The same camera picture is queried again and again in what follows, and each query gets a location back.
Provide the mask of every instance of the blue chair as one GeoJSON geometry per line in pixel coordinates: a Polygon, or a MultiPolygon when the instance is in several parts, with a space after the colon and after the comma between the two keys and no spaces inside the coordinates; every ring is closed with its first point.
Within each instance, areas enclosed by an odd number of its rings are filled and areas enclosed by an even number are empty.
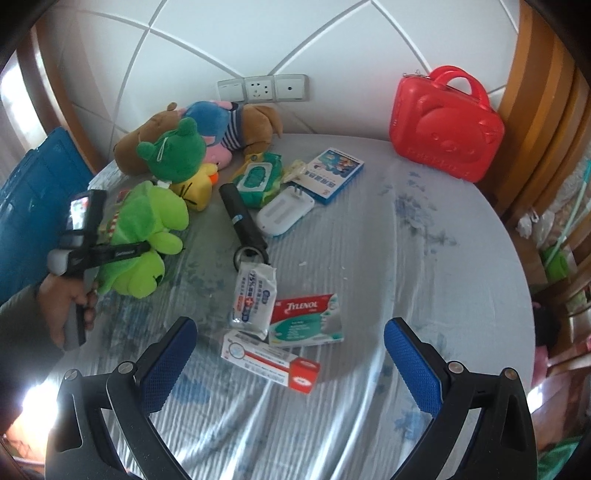
{"type": "Polygon", "coordinates": [[[61,127],[12,172],[0,189],[0,304],[47,275],[47,254],[65,229],[68,200],[91,179],[61,127]]]}

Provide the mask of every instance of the gray sleeve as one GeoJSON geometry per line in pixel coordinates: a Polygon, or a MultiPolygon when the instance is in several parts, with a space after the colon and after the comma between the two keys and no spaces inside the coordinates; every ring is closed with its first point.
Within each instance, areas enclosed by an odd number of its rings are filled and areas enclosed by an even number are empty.
{"type": "Polygon", "coordinates": [[[20,414],[30,386],[43,382],[63,356],[51,340],[36,292],[27,287],[0,307],[0,433],[20,414]]]}

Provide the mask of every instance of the yellow duck plush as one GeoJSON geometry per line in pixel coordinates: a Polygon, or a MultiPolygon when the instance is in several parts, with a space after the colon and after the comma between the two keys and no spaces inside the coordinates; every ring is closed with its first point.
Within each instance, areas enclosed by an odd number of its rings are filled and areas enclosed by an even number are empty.
{"type": "Polygon", "coordinates": [[[184,182],[173,183],[170,189],[187,203],[187,207],[201,212],[209,204],[218,178],[216,164],[202,163],[195,175],[184,182]]]}

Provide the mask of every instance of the red case handle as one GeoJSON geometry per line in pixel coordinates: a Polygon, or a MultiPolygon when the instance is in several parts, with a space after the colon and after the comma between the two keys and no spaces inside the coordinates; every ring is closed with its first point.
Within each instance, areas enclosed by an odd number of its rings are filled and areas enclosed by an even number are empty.
{"type": "Polygon", "coordinates": [[[470,95],[478,100],[478,106],[488,112],[491,111],[491,102],[488,99],[485,88],[478,80],[469,73],[464,72],[464,70],[451,65],[444,65],[433,70],[429,76],[433,80],[433,85],[441,89],[446,87],[455,78],[465,78],[468,80],[472,90],[470,95]]]}

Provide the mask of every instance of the person's arm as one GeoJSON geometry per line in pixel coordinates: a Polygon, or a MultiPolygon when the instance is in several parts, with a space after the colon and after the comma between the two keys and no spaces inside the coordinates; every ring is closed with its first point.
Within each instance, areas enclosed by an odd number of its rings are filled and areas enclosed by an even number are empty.
{"type": "Polygon", "coordinates": [[[0,434],[20,415],[28,389],[45,380],[63,356],[63,326],[70,303],[88,304],[94,321],[96,294],[85,295],[81,280],[49,275],[0,307],[0,434]]]}

